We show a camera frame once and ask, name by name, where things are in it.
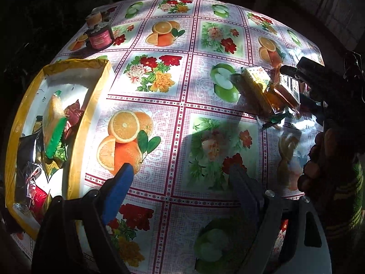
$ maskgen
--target metal screw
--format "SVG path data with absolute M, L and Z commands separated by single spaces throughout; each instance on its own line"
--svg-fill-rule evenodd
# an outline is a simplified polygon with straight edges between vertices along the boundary
M 272 190 L 266 190 L 265 195 L 272 198 L 275 196 L 275 193 Z
M 310 199 L 309 197 L 307 197 L 307 196 L 303 196 L 303 197 L 302 197 L 302 200 L 303 200 L 304 202 L 306 202 L 306 203 L 309 203 L 309 202 L 311 201 L 311 199 Z

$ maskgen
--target silver candy wrapper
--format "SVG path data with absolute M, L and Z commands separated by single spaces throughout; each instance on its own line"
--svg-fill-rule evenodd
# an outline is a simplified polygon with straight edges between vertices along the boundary
M 19 139 L 16 157 L 15 206 L 28 213 L 35 190 L 35 179 L 42 172 L 43 131 Z

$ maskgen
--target red flower print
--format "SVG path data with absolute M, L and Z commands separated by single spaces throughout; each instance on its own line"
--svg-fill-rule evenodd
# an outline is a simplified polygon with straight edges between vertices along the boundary
M 149 66 L 151 68 L 156 68 L 157 67 L 157 63 L 156 63 L 156 58 L 154 58 L 153 56 L 149 57 L 149 58 L 146 58 L 145 56 L 142 57 L 140 59 L 140 63 L 144 66 Z
M 123 219 L 127 220 L 125 222 L 126 225 L 131 229 L 134 229 L 135 227 L 139 230 L 145 231 L 150 229 L 149 219 L 152 217 L 154 212 L 152 209 L 132 204 L 125 204 L 120 207 L 119 212 L 123 214 Z
M 234 54 L 234 52 L 237 50 L 237 45 L 233 43 L 232 38 L 222 39 L 220 41 L 220 44 L 224 46 L 225 52 L 230 52 L 231 54 Z
M 182 56 L 175 56 L 175 55 L 163 55 L 160 56 L 159 59 L 166 65 L 166 66 L 179 66 L 180 60 Z
M 23 240 L 24 239 L 24 232 L 16 233 L 16 236 L 18 237 L 18 239 Z
M 230 32 L 233 36 L 237 37 L 239 35 L 239 32 L 236 29 L 231 29 Z
M 243 147 L 250 148 L 250 145 L 252 145 L 252 137 L 248 130 L 240 132 L 240 140 L 242 140 Z
M 263 19 L 262 19 L 262 17 L 261 17 L 261 16 L 258 16 L 258 15 L 255 15 L 255 14 L 253 14 L 252 16 L 253 16 L 254 18 L 256 18 L 256 19 L 260 20 L 260 21 L 263 21 Z
M 176 0 L 167 0 L 166 3 L 176 5 L 176 4 L 178 4 L 178 1 L 176 1 Z
M 232 166 L 233 164 L 237 164 L 239 165 L 241 168 L 243 168 L 245 171 L 247 171 L 247 168 L 245 167 L 245 165 L 242 163 L 242 158 L 241 155 L 239 153 L 236 153 L 234 156 L 232 157 L 226 157 L 223 161 L 223 166 L 222 166 L 222 171 L 226 174 L 229 174 L 229 168 L 230 166 Z
M 271 20 L 269 20 L 269 19 L 267 19 L 267 18 L 264 18 L 264 17 L 262 17 L 262 20 L 263 20 L 263 21 L 266 21 L 266 22 L 267 22 L 267 23 L 269 23 L 269 24 L 272 24 L 272 23 L 273 23 Z
M 114 230 L 117 230 L 119 228 L 118 219 L 113 219 L 112 221 L 110 221 L 108 226 L 110 226 Z
M 125 35 L 121 35 L 117 38 L 115 38 L 115 42 L 114 45 L 120 45 L 121 43 L 123 43 L 125 41 Z
M 107 13 L 112 13 L 115 9 L 116 9 L 116 6 L 112 7 L 112 8 L 109 8 L 106 12 Z

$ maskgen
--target red candy wrapper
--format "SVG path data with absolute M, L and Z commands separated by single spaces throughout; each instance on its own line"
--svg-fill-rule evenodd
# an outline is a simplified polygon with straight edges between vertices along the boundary
M 31 191 L 32 204 L 30 206 L 30 211 L 34 213 L 35 219 L 41 223 L 43 219 L 42 207 L 46 201 L 47 194 L 44 190 L 35 186 L 35 189 Z
M 80 118 L 82 117 L 84 110 L 80 109 L 80 103 L 77 100 L 75 103 L 68 106 L 64 113 L 68 118 L 65 129 L 63 130 L 63 138 L 67 141 L 71 137 L 72 133 L 76 129 L 74 126 L 77 125 Z

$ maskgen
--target green apple print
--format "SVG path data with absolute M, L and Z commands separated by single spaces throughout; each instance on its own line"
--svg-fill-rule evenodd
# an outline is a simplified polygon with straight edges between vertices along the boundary
M 295 35 L 295 34 L 294 34 L 294 32 L 293 32 L 293 31 L 291 31 L 291 30 L 287 30 L 287 32 L 288 32 L 288 34 L 290 35 L 290 37 L 292 38 L 292 40 L 294 41 L 294 43 L 295 43 L 296 45 L 298 45 L 299 47 L 302 47 L 302 44 L 300 43 L 300 41 L 299 41 L 299 39 L 298 39 L 297 35 Z
M 240 216 L 213 219 L 195 240 L 195 270 L 200 274 L 235 273 L 255 236 L 255 227 Z
M 213 9 L 213 13 L 216 16 L 219 16 L 221 18 L 228 18 L 229 17 L 229 12 L 228 12 L 228 7 L 222 4 L 214 4 L 212 5 L 212 9 Z
M 140 10 L 140 8 L 142 7 L 143 2 L 135 2 L 134 4 L 132 4 L 131 6 L 128 7 L 127 12 L 125 14 L 125 18 L 132 18 L 134 17 L 138 11 Z
M 239 93 L 232 84 L 231 75 L 236 73 L 234 68 L 228 64 L 219 63 L 212 67 L 210 77 L 214 82 L 214 92 L 223 101 L 235 103 L 238 101 Z

